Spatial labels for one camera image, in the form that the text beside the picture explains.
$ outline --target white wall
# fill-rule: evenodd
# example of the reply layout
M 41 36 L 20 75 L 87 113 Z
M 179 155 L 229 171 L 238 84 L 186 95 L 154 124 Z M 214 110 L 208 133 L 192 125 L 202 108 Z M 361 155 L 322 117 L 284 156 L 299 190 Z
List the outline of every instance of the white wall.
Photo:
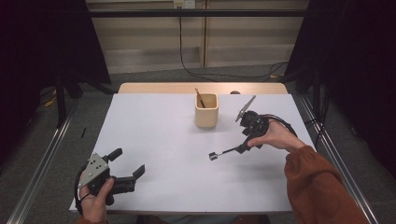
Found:
M 197 0 L 196 7 L 304 9 L 308 2 Z M 87 0 L 87 4 L 89 9 L 173 8 L 173 1 L 166 0 Z M 110 74 L 182 68 L 178 18 L 92 20 Z M 302 20 L 274 17 L 182 18 L 183 61 L 187 67 L 288 61 Z

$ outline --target orange jacket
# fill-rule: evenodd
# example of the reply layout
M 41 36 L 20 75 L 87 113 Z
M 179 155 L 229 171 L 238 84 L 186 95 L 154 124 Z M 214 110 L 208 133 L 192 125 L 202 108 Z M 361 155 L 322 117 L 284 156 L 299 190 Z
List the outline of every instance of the orange jacket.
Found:
M 299 224 L 369 223 L 344 188 L 339 172 L 312 147 L 286 157 L 288 196 Z

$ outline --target person's arm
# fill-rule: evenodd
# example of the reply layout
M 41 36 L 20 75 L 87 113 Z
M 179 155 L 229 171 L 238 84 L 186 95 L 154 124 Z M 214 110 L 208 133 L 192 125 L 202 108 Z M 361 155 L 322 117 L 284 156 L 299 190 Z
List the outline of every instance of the person's arm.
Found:
M 339 172 L 310 146 L 272 121 L 267 134 L 250 147 L 269 144 L 286 149 L 285 175 L 291 208 L 298 223 L 368 223 L 347 193 Z
M 81 206 L 83 217 L 78 219 L 77 224 L 106 224 L 106 196 L 113 188 L 114 179 L 109 178 L 102 186 L 97 196 L 91 195 L 88 186 L 79 191 L 82 199 Z

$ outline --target hand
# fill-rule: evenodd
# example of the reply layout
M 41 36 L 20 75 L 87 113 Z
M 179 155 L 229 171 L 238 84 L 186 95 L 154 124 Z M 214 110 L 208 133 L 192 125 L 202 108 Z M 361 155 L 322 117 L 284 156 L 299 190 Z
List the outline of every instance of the hand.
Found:
M 91 195 L 88 186 L 84 186 L 79 191 L 79 198 L 89 194 L 81 201 L 84 219 L 90 222 L 106 221 L 106 196 L 113 188 L 114 179 L 109 178 L 106 183 L 99 190 L 97 196 Z
M 261 144 L 286 149 L 288 152 L 304 147 L 305 143 L 292 134 L 285 126 L 274 119 L 269 120 L 268 131 L 265 135 L 252 138 L 247 142 L 248 147 L 255 147 Z

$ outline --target white table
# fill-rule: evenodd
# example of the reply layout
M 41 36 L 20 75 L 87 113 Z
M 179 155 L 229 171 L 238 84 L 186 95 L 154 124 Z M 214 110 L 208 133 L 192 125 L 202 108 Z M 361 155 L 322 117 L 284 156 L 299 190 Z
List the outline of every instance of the white table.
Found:
M 194 94 L 120 93 L 113 98 L 94 152 L 104 156 L 121 147 L 109 164 L 111 174 L 129 176 L 140 165 L 146 173 L 135 192 L 115 195 L 113 212 L 148 214 L 251 214 L 290 211 L 283 173 L 285 150 L 263 146 L 211 161 L 210 152 L 245 140 L 235 117 L 250 94 L 219 96 L 214 129 L 194 125 Z M 289 122 L 312 146 L 297 107 L 288 94 L 257 94 L 249 108 Z

